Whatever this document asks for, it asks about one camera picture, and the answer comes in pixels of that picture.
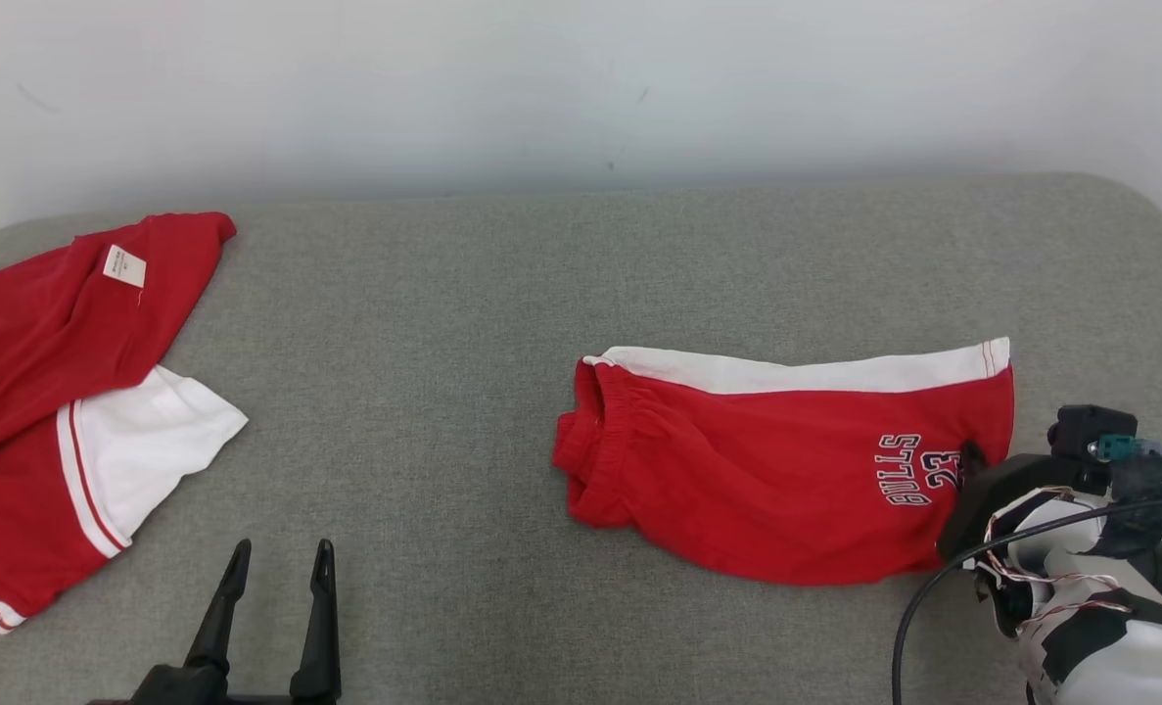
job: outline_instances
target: clothing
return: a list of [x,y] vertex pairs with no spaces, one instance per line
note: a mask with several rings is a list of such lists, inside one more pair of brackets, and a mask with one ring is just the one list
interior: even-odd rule
[[0,446],[0,633],[128,548],[186,474],[245,416],[155,367],[132,389],[65,404]]
[[715,571],[794,584],[928,570],[960,449],[1005,459],[1010,343],[782,366],[612,347],[575,372],[568,510]]
[[[0,269],[0,443],[76,398],[141,383],[235,233],[223,214],[151,215]],[[143,286],[105,273],[116,251],[142,260]]]

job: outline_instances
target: gray table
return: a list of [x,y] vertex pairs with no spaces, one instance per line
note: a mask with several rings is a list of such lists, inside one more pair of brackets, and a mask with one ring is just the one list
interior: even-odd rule
[[[1009,334],[1013,451],[1064,402],[1162,440],[1162,215],[1078,175],[236,206],[165,365],[250,425],[137,545],[0,638],[0,704],[128,696],[177,662],[242,537],[232,686],[282,691],[320,537],[344,702],[883,702],[920,577],[791,589],[703,571],[564,509],[575,359],[609,345],[786,365]],[[0,232],[0,266],[142,214]],[[909,643],[909,702],[1023,684],[967,577]]]

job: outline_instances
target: white label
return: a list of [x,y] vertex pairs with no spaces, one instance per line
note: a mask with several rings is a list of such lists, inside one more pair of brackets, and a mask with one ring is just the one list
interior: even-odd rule
[[146,286],[146,261],[137,256],[125,253],[123,246],[110,246],[110,253],[107,254],[107,266],[102,268],[102,273],[108,278],[116,278],[116,280],[142,289]]

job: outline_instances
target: wire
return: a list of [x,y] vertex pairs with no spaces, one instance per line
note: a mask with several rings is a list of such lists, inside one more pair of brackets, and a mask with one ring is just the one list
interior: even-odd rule
[[1054,531],[1056,527],[1067,527],[1074,525],[1074,523],[1086,521],[1088,519],[1096,519],[1098,517],[1110,517],[1112,515],[1122,515],[1126,512],[1136,512],[1136,510],[1141,509],[1156,508],[1162,508],[1162,499],[1148,499],[1145,502],[1134,502],[1132,504],[1112,504],[1109,508],[1092,509],[1090,512],[1062,517],[1054,519],[1054,521],[1047,521],[1045,525],[1027,527],[1027,530],[1004,535],[1002,539],[987,541],[987,544],[980,545],[978,547],[961,553],[960,556],[951,559],[951,562],[948,562],[947,566],[944,566],[941,570],[937,571],[934,576],[932,576],[928,582],[925,582],[920,590],[913,595],[911,602],[908,603],[906,610],[903,611],[903,620],[898,623],[898,636],[894,638],[894,661],[890,668],[892,705],[903,705],[903,649],[904,646],[906,646],[906,634],[911,628],[911,619],[916,616],[916,611],[920,609],[920,603],[924,602],[924,598],[928,597],[930,591],[933,588],[937,588],[937,584],[941,582],[944,577],[951,575],[951,571],[955,570],[955,568],[962,566],[966,561],[970,561],[970,559],[980,556],[982,553],[1002,548],[1007,544],[1013,544],[1016,540],[1028,539],[1031,535]]

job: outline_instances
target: red shorts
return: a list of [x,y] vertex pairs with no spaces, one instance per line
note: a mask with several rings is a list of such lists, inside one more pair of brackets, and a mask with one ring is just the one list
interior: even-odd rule
[[940,564],[960,449],[1005,459],[1010,344],[788,367],[648,347],[576,366],[568,510],[715,571],[871,582]]

